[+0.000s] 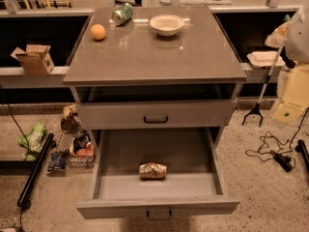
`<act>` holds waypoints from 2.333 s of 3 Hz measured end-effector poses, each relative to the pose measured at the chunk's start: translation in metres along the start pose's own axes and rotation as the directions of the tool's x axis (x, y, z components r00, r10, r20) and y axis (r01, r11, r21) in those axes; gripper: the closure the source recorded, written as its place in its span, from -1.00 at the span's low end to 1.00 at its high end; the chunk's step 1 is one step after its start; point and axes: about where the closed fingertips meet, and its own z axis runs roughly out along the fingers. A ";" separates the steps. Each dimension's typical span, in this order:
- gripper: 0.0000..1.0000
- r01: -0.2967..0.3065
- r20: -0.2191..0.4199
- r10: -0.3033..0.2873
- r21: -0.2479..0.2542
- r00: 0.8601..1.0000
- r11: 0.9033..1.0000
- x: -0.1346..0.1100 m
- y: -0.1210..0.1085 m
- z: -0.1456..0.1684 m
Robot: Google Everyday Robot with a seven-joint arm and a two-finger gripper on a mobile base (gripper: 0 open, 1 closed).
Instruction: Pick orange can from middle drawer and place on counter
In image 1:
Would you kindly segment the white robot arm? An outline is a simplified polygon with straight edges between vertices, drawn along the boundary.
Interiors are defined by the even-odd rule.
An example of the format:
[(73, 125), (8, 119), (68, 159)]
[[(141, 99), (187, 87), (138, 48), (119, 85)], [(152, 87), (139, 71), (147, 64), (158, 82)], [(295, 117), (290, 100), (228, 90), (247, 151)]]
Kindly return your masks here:
[(265, 40), (270, 47), (285, 47), (286, 56), (301, 64), (309, 63), (309, 4), (302, 5), (292, 18), (277, 27)]

